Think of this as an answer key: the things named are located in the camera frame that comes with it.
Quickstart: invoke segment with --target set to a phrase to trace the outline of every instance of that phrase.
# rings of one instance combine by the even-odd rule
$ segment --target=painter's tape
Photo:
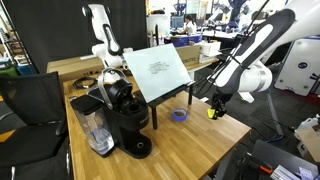
[[[188,117],[188,113],[186,110],[182,109],[182,108],[178,108],[173,110],[172,112],[172,119],[175,121],[184,121],[186,120]]]

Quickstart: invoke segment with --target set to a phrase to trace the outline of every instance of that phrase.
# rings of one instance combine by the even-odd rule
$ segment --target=wooden table
[[[71,157],[76,180],[109,179],[202,179],[243,138],[250,128],[225,115],[220,120],[207,118],[209,105],[188,94],[179,93],[158,106],[159,128],[152,123],[141,130],[152,141],[152,152],[144,159],[134,159],[116,148],[101,158],[91,150],[74,114],[71,96],[81,96],[85,90],[72,88],[73,81],[64,83]],[[188,119],[175,122],[171,113],[176,108],[188,111]]]

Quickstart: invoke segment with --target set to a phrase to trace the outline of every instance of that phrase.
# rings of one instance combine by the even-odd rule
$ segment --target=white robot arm
[[[108,18],[109,8],[100,4],[90,4],[82,8],[84,16],[91,18],[92,26],[97,39],[103,44],[92,47],[92,53],[98,56],[105,67],[118,67],[122,65],[122,49],[117,43]]]
[[[217,93],[212,99],[212,109],[223,111],[224,103],[230,99],[226,96],[234,93],[243,95],[266,90],[272,82],[272,74],[260,59],[279,45],[319,35],[320,24],[316,23],[319,16],[320,0],[293,0],[260,24],[231,52],[227,61],[218,66],[211,77],[217,87]]]

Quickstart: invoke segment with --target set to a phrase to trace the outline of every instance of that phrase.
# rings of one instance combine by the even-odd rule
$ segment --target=coffee maker
[[[104,84],[106,73],[118,74],[120,79],[113,84]],[[104,69],[98,78],[98,87],[87,94],[105,104],[106,123],[116,147],[137,159],[150,154],[151,141],[140,133],[149,122],[148,106],[132,96],[132,84],[120,70]]]

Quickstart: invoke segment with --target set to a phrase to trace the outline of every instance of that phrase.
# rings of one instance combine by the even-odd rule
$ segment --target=office chair
[[[31,164],[58,153],[67,136],[58,73],[0,77],[6,105],[26,124],[0,142],[0,168]]]

